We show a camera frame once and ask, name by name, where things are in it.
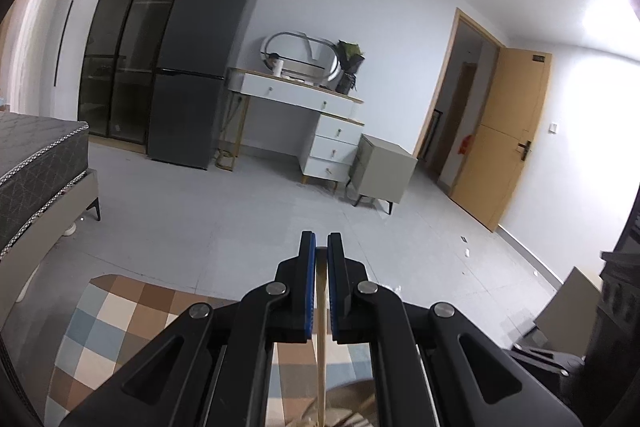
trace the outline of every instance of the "refrigerator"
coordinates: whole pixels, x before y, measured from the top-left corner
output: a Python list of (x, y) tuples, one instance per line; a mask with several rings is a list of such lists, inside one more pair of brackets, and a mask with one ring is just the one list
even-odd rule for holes
[(149, 116), (147, 155), (207, 169), (223, 125), (226, 71), (256, 0), (175, 0), (162, 37)]

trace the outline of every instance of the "oval mirror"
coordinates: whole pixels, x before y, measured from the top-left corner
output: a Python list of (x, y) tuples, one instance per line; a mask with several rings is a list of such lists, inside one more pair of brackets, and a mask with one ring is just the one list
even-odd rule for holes
[(274, 60), (281, 58), (284, 62), (282, 76), (314, 84), (327, 84), (340, 73), (333, 43), (302, 32), (280, 32), (267, 37), (260, 55), (270, 70), (273, 70)]

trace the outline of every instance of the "wooden door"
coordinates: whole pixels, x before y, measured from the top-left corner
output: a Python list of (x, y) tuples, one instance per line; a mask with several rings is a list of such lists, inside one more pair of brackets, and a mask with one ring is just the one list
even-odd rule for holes
[(450, 197), (492, 232), (526, 161), (545, 102), (551, 55), (502, 48), (480, 125)]
[(458, 132), (458, 127), (460, 127), (462, 115), (465, 112), (466, 101), (469, 98), (469, 91), (471, 91), (471, 85), (474, 83), (477, 68), (477, 64), (469, 64), (468, 62), (462, 64), (456, 90), (453, 93), (451, 104), (447, 111), (442, 133), (440, 133), (440, 140), (429, 166), (430, 170), (438, 176), (442, 172), (447, 157), (449, 157), (453, 141), (456, 139), (456, 133)]

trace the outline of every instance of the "gray nightstand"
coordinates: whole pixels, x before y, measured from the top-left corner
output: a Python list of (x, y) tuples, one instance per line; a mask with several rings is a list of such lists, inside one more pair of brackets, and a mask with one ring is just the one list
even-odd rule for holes
[(358, 193), (353, 206), (367, 196), (387, 201), (391, 214), (414, 173), (415, 163), (416, 158), (399, 145), (363, 134), (347, 183), (347, 186), (353, 184)]

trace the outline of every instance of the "mattress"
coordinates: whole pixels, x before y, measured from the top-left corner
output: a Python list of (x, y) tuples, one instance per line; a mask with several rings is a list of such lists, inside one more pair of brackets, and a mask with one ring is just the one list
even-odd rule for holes
[(0, 112), (0, 260), (88, 167), (85, 122)]

